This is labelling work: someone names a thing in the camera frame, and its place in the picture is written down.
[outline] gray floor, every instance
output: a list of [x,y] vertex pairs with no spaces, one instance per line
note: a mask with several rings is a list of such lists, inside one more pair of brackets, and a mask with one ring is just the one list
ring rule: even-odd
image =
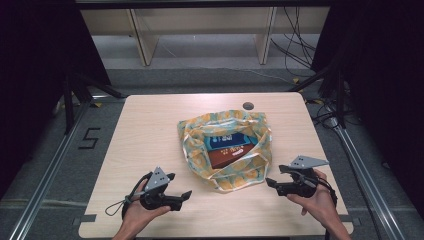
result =
[[[314,45],[318,37],[308,35],[304,38]],[[132,37],[102,36],[94,39],[113,87],[126,94],[284,92],[292,86],[293,78],[296,78],[286,70],[286,65],[291,72],[302,75],[313,74],[297,62],[286,59],[272,45],[267,64],[259,65],[253,36],[250,35],[163,36],[149,67],[141,66],[135,40]],[[274,40],[283,48],[288,45],[282,35],[275,36]],[[303,54],[299,48],[291,50],[299,56]],[[319,85],[320,81],[307,87],[302,92],[304,98],[317,99]],[[97,89],[92,89],[92,92],[96,96],[104,95]],[[79,239],[78,223],[84,215],[124,104],[124,101],[110,98],[98,102],[102,102],[100,107],[91,106],[82,116],[54,181],[49,186],[43,204],[31,223],[27,239]],[[322,106],[307,104],[311,116],[316,116],[318,112],[325,113],[326,110],[321,109]],[[81,106],[76,104],[75,111],[78,112],[79,109]],[[40,139],[32,160],[22,167],[2,199],[0,239],[7,239],[10,236],[28,200],[54,158],[64,137],[64,115],[64,109],[60,107]],[[403,194],[391,171],[381,166],[384,159],[368,136],[365,127],[360,125],[359,119],[354,114],[347,116],[347,120],[346,129],[405,239],[422,239],[423,220]],[[94,149],[80,149],[87,144],[82,139],[88,128],[100,128],[90,132],[90,137],[97,137],[99,140]],[[343,150],[343,143],[333,130],[325,128],[323,124],[317,124],[316,131],[340,187],[339,194],[343,196],[348,212],[355,220],[352,238],[378,239],[366,202]],[[374,206],[371,206],[371,209],[381,239],[389,239],[390,234],[386,233],[380,216],[375,214]],[[323,236],[311,236],[293,239],[323,238]]]

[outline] red book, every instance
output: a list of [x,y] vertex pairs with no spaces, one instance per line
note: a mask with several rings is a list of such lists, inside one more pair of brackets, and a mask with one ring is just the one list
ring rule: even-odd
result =
[[246,153],[248,153],[254,147],[255,145],[250,143],[236,147],[209,151],[209,160],[211,162],[212,168],[224,168],[246,155]]

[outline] black curtain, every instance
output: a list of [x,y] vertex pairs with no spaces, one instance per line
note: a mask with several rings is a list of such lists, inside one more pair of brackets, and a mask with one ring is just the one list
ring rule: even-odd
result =
[[[424,8],[413,0],[370,2],[360,6],[369,8],[341,70],[365,127],[424,219]],[[346,8],[329,15],[314,70],[329,64],[350,19]]]
[[0,196],[31,153],[71,72],[108,85],[94,42],[72,0],[0,3]]

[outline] hand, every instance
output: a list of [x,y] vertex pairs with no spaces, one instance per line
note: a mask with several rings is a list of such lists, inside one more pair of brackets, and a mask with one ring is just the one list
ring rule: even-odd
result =
[[[146,180],[140,184],[136,192],[140,192],[145,184]],[[162,206],[154,210],[147,210],[141,205],[139,199],[139,196],[131,199],[133,202],[129,205],[121,227],[115,237],[113,237],[114,240],[134,239],[153,219],[171,210],[170,206]]]
[[[324,173],[316,169],[314,171],[319,178],[327,180]],[[310,198],[303,198],[297,194],[287,194],[287,198],[303,207],[302,216],[309,212],[336,239],[351,239],[326,187],[318,184],[315,194]]]

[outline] aluminum rail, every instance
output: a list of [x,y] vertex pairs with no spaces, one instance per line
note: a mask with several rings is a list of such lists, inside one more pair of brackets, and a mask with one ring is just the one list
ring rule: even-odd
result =
[[[337,126],[337,120],[335,118],[332,118],[331,121],[333,126]],[[405,239],[395,216],[381,195],[380,190],[371,177],[371,174],[368,172],[346,129],[336,127],[335,130],[340,134],[340,137],[346,144],[347,150],[351,156],[354,171],[357,173],[361,185],[363,186],[365,193],[368,195],[371,204],[374,206],[387,235],[391,240]]]
[[41,207],[44,197],[46,196],[56,173],[62,164],[62,161],[68,151],[69,144],[74,137],[76,129],[78,128],[79,123],[87,109],[89,108],[90,103],[82,103],[80,109],[76,115],[76,121],[74,126],[70,129],[69,133],[65,135],[60,143],[52,161],[47,167],[46,172],[44,173],[43,178],[37,186],[33,196],[29,200],[25,210],[23,211],[21,217],[16,222],[12,233],[9,237],[10,240],[20,240],[25,239],[34,219],[38,213],[38,210]]

